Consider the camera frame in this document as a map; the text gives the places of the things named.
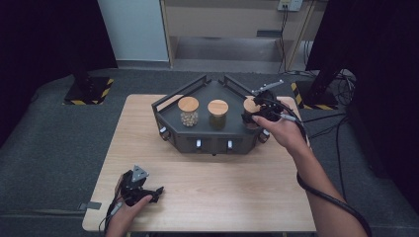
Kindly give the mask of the glass jar of red beans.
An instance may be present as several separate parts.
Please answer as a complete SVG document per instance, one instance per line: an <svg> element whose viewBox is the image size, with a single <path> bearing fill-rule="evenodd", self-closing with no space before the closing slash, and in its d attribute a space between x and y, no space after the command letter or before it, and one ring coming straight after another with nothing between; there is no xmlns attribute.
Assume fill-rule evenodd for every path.
<svg viewBox="0 0 419 237"><path fill-rule="evenodd" d="M256 105L253 101L253 97L248 97L244 102L243 102L243 114L255 114L258 113L260 111L260 106ZM249 129L256 129L258 127L257 123L255 122L254 124L246 124L244 123L245 126Z"/></svg>

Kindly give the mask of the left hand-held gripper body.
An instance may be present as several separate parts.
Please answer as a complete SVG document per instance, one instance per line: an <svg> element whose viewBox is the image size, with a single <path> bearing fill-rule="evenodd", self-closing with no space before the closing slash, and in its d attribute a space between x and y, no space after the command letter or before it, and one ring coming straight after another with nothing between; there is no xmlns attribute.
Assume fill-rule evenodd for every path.
<svg viewBox="0 0 419 237"><path fill-rule="evenodd" d="M137 165L134 165L131 170L123 174L120 187L121 195L126 205L133 206L142 198L152 196L152 191L145 190L142 187L147 177L148 173Z"/></svg>

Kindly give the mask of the glass jar of pale beans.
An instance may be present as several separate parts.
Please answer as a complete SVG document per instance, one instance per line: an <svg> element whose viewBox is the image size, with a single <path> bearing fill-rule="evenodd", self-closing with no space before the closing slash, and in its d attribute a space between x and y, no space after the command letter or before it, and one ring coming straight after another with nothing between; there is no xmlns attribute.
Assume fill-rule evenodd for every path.
<svg viewBox="0 0 419 237"><path fill-rule="evenodd" d="M194 97L183 97L178 102L181 123L184 126L194 126L199 120L199 101Z"/></svg>

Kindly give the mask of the person's right hand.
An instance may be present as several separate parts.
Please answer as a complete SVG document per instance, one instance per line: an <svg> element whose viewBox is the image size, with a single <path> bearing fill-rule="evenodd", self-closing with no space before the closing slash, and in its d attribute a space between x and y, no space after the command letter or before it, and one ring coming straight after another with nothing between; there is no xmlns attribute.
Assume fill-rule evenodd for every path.
<svg viewBox="0 0 419 237"><path fill-rule="evenodd" d="M277 142L284 146L293 158L309 156L312 154L312 151L304 141L299 128L293 121L283 118L278 121L269 121L260 116L253 116L252 119L257 124L270 131Z"/></svg>

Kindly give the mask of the grey table bracket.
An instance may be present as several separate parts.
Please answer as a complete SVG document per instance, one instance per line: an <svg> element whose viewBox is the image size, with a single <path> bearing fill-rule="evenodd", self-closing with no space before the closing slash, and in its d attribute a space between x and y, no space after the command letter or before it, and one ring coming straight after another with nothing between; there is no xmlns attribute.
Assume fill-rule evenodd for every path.
<svg viewBox="0 0 419 237"><path fill-rule="evenodd" d="M88 202L80 202L78 205L78 210L87 210L87 209L100 209L101 208L100 202L95 201L88 201Z"/></svg>

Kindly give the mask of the glass jar of green beans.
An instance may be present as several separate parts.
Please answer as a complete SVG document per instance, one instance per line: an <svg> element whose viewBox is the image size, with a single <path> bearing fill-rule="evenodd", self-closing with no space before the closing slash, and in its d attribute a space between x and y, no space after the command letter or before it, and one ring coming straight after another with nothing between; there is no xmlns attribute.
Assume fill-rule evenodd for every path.
<svg viewBox="0 0 419 237"><path fill-rule="evenodd" d="M223 129L226 124L228 103L223 100L212 100L208 104L209 124L214 129Z"/></svg>

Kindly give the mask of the black corner shelf rack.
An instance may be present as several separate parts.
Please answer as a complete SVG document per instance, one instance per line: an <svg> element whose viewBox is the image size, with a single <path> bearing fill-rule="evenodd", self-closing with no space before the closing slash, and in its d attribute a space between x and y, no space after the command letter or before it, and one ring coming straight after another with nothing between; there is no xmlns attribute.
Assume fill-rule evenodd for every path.
<svg viewBox="0 0 419 237"><path fill-rule="evenodd" d="M182 111L178 102L184 97L198 100L198 123L195 125L186 126L181 122ZM247 154L258 141L265 143L269 138L262 127L249 129L243 122L243 103L251 97L249 88L228 75L218 81L203 75L159 99L151 107L160 136L181 153ZM210 125L208 104L216 99L228 105L222 127Z"/></svg>

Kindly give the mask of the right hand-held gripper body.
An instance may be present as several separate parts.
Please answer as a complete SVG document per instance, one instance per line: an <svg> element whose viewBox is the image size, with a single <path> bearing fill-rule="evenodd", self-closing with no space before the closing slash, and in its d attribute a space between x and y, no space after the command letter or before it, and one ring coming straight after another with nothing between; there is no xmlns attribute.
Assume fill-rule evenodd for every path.
<svg viewBox="0 0 419 237"><path fill-rule="evenodd" d="M272 89L284 83L282 79L278 82L264 84L259 89L252 90L251 93L255 97L261 97L264 104L260 106L260 111L255 113L256 116L263 117L269 121L277 121L280 119L280 113L284 110L282 103L277 99Z"/></svg>

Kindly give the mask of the white power outlet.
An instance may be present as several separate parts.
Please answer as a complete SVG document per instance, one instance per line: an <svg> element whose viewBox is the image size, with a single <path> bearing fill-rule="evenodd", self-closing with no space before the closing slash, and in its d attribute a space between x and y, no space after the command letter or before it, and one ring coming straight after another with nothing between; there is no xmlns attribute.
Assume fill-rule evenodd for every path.
<svg viewBox="0 0 419 237"><path fill-rule="evenodd" d="M280 0L279 11L298 12L302 6L303 0Z"/></svg>

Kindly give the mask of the person's left hand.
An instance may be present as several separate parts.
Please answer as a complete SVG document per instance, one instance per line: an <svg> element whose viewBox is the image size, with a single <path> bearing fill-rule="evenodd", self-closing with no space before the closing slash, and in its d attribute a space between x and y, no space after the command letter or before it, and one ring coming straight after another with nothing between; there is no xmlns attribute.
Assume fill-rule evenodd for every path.
<svg viewBox="0 0 419 237"><path fill-rule="evenodd" d="M123 226L129 230L133 221L136 219L141 210L148 204L151 197L152 196L143 197L133 206L128 206L123 203L117 213L109 221L108 228L110 226Z"/></svg>

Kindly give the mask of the black stand with striped base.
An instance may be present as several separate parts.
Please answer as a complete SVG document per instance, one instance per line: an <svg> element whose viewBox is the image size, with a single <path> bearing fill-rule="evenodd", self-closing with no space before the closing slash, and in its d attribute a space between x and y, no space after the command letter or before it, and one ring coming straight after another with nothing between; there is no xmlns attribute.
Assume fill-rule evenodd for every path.
<svg viewBox="0 0 419 237"><path fill-rule="evenodd" d="M109 77L93 77L79 61L70 61L74 82L64 97L64 105L100 105L105 101L114 82Z"/></svg>
<svg viewBox="0 0 419 237"><path fill-rule="evenodd" d="M337 72L324 69L319 71L312 82L293 82L292 89L298 107L307 110L337 110L338 102L329 89L336 76Z"/></svg>

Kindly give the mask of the dark curtain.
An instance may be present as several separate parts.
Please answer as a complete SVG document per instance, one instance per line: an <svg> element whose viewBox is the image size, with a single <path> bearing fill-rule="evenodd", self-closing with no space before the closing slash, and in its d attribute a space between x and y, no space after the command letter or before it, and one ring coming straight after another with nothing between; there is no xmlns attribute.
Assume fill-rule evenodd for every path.
<svg viewBox="0 0 419 237"><path fill-rule="evenodd" d="M116 66L98 0L0 0L0 147L38 87Z"/></svg>
<svg viewBox="0 0 419 237"><path fill-rule="evenodd" d="M355 75L365 156L419 211L419 0L329 0L307 68Z"/></svg>

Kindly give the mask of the white wall panel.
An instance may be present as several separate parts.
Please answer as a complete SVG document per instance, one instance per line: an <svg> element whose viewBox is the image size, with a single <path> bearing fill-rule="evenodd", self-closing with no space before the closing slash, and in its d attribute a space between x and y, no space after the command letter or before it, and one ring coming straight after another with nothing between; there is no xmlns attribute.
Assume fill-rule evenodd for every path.
<svg viewBox="0 0 419 237"><path fill-rule="evenodd" d="M169 61L160 0L98 0L116 60Z"/></svg>

